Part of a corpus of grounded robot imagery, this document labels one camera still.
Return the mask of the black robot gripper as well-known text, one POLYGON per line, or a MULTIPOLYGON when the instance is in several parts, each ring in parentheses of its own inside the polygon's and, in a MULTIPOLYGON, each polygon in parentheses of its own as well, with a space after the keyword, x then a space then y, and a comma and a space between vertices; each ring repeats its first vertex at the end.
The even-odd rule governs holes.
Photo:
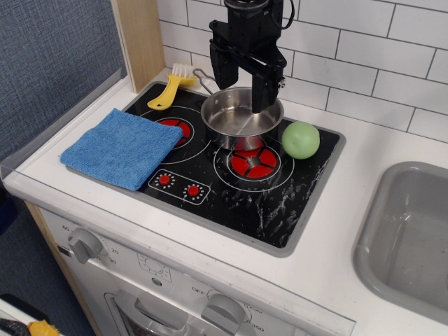
POLYGON ((226 1, 227 21, 213 20, 210 58, 220 89, 234 85, 239 70, 252 74, 252 112, 274 104, 286 59, 277 47, 283 30, 283 1, 226 1))

